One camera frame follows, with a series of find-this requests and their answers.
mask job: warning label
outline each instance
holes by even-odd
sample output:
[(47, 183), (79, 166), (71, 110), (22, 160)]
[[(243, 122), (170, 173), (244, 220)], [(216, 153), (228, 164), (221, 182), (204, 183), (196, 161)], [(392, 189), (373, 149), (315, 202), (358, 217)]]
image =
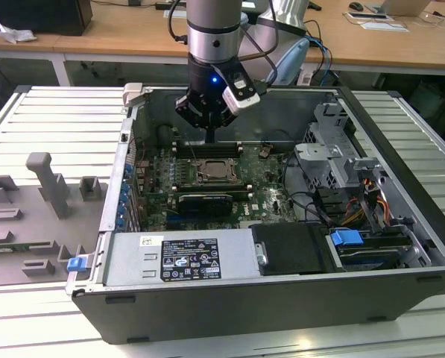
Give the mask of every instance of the warning label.
[(166, 240), (161, 251), (165, 282), (221, 278), (217, 239)]

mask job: motherboard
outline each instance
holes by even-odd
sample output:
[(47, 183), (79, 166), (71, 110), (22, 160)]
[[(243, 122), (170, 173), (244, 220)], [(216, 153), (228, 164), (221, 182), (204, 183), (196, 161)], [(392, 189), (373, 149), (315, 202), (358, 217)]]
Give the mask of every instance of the motherboard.
[(137, 163), (144, 231), (295, 222), (282, 185), (284, 154), (269, 145), (145, 148)]

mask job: white tissue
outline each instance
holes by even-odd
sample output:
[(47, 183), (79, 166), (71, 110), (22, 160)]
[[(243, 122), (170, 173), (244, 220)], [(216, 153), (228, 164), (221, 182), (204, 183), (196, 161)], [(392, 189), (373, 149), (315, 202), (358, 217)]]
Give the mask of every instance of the white tissue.
[(17, 41), (33, 41), (37, 39), (34, 36), (34, 33), (30, 30), (13, 30), (12, 28), (3, 26), (1, 23), (0, 37), (3, 37), (9, 43), (12, 43), (14, 45), (17, 43)]

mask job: blue cable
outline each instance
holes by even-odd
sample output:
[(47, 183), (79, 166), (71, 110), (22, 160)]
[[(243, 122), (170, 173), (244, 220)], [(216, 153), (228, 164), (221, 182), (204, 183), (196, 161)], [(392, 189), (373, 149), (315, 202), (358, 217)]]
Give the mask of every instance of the blue cable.
[(325, 73), (324, 76), (321, 78), (321, 82), (320, 82), (320, 86), (324, 85), (324, 81), (326, 78), (326, 75), (328, 74), (328, 69), (330, 67), (331, 61), (332, 59), (329, 58), (329, 53), (326, 50), (326, 47), (324, 45), (322, 45), (318, 40), (316, 40), (314, 37), (310, 37), (310, 36), (305, 36), (308, 40), (314, 42), (319, 48), (320, 50), (324, 53), (324, 56), (326, 58), (326, 68), (325, 68)]
[(324, 81), (325, 81), (326, 75), (328, 74), (329, 62), (330, 62), (329, 54), (328, 54), (328, 51), (325, 49), (325, 47), (323, 49), (323, 52), (324, 52), (325, 58), (326, 58), (326, 68), (325, 68), (324, 76), (321, 78), (320, 86), (324, 85)]

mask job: computer mouse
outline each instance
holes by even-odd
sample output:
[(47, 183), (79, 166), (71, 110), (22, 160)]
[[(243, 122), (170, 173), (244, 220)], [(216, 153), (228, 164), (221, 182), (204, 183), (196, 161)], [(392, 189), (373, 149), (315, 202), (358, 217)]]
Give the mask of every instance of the computer mouse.
[(356, 11), (363, 11), (364, 7), (359, 2), (350, 2), (350, 9), (354, 9)]

